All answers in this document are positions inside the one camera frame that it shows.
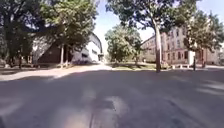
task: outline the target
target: beige building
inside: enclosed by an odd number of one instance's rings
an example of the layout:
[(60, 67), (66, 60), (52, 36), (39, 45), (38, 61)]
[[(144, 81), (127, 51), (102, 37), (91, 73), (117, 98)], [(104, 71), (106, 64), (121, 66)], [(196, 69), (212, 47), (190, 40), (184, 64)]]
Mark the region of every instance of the beige building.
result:
[[(168, 34), (161, 34), (161, 50), (162, 61), (168, 64), (188, 64), (192, 65), (194, 61), (195, 53), (189, 51), (184, 46), (184, 38), (186, 30), (184, 28), (173, 28)], [(155, 36), (152, 36), (148, 40), (143, 42), (142, 48), (143, 56), (147, 62), (155, 62)], [(209, 64), (216, 64), (218, 61), (219, 51), (216, 50), (211, 53), (209, 50), (202, 50), (200, 53), (196, 53), (197, 63), (202, 62), (202, 58)]]

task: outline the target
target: window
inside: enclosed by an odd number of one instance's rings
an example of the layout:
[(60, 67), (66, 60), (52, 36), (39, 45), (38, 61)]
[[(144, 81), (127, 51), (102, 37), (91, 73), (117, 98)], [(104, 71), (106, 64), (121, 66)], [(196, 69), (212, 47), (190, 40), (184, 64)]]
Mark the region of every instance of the window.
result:
[(181, 59), (181, 53), (178, 52), (178, 60), (180, 60), (180, 59)]
[(188, 59), (188, 51), (184, 52), (184, 59)]
[(173, 53), (173, 60), (175, 60), (175, 52)]
[(162, 54), (162, 60), (164, 60), (164, 54)]
[(175, 47), (174, 47), (174, 42), (172, 42), (172, 49), (174, 49)]
[(170, 50), (170, 45), (169, 44), (167, 44), (167, 50)]
[(161, 36), (161, 43), (163, 43), (163, 36)]
[(177, 37), (179, 36), (179, 29), (176, 30)]
[(177, 40), (177, 48), (180, 48), (180, 41)]
[(83, 57), (83, 58), (87, 58), (88, 55), (82, 53), (82, 57)]
[(93, 50), (93, 49), (92, 49), (92, 53), (95, 54), (95, 55), (97, 55), (97, 52), (95, 50)]
[(183, 35), (186, 34), (186, 28), (185, 28), (185, 27), (182, 28), (182, 34), (183, 34)]
[(168, 53), (168, 60), (170, 60), (170, 54)]
[(171, 37), (174, 38), (173, 31), (171, 31)]

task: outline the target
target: white building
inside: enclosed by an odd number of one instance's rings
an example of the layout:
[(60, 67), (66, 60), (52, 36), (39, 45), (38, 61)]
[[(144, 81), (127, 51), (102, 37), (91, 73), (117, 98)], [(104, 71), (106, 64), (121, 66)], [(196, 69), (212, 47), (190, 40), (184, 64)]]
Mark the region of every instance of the white building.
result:
[[(56, 64), (60, 63), (61, 47), (57, 44), (49, 45), (46, 38), (38, 38), (33, 44), (33, 63), (39, 64)], [(98, 62), (102, 60), (102, 44), (99, 38), (92, 33), (89, 36), (89, 42), (81, 52), (69, 52), (68, 60), (72, 63), (77, 61)]]
[[(184, 45), (184, 38), (186, 35), (186, 30), (184, 28), (173, 28), (169, 34), (161, 34), (161, 51), (162, 60), (170, 65), (174, 64), (188, 64), (192, 65), (194, 62), (195, 53), (189, 51)], [(143, 56), (148, 62), (155, 62), (155, 36), (150, 37), (148, 40), (143, 42)], [(219, 50), (215, 50), (211, 53), (209, 50), (202, 50), (200, 53), (196, 53), (197, 63), (202, 62), (204, 58), (206, 63), (216, 64), (218, 61)]]
[(72, 62), (89, 61), (98, 62), (102, 55), (102, 44), (95, 34), (90, 35), (90, 42), (81, 52), (74, 52)]

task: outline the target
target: road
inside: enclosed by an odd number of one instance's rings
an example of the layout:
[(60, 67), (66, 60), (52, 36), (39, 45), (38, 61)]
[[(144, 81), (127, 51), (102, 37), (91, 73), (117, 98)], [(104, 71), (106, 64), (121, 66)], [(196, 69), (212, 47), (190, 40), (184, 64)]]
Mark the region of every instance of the road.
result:
[(91, 68), (0, 76), (0, 128), (224, 126), (224, 70)]

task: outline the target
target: distant tree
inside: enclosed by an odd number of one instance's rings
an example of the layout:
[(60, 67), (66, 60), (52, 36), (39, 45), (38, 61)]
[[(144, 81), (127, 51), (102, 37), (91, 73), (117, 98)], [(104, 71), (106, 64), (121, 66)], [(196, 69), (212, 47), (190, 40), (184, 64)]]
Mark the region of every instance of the distant tree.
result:
[(61, 66), (64, 46), (81, 51), (88, 43), (95, 25), (96, 7), (97, 3), (91, 0), (56, 1), (42, 7), (42, 15), (49, 28), (47, 33), (55, 39), (54, 43), (61, 46)]
[(7, 46), (4, 39), (4, 31), (3, 31), (3, 28), (0, 27), (0, 59), (5, 58), (6, 49), (7, 49)]
[(107, 0), (108, 11), (119, 16), (122, 24), (142, 29), (152, 28), (156, 36), (156, 71), (161, 68), (161, 38), (160, 32), (168, 32), (176, 25), (177, 10), (191, 12), (198, 0)]
[(132, 55), (133, 47), (126, 38), (127, 30), (123, 26), (115, 26), (106, 33), (105, 39), (108, 43), (108, 54), (111, 61), (122, 62)]
[(212, 13), (207, 15), (197, 11), (191, 19), (187, 20), (185, 26), (187, 26), (187, 35), (184, 44), (191, 51), (201, 52), (203, 49), (209, 49), (213, 52), (221, 47), (220, 43), (224, 42), (223, 24)]

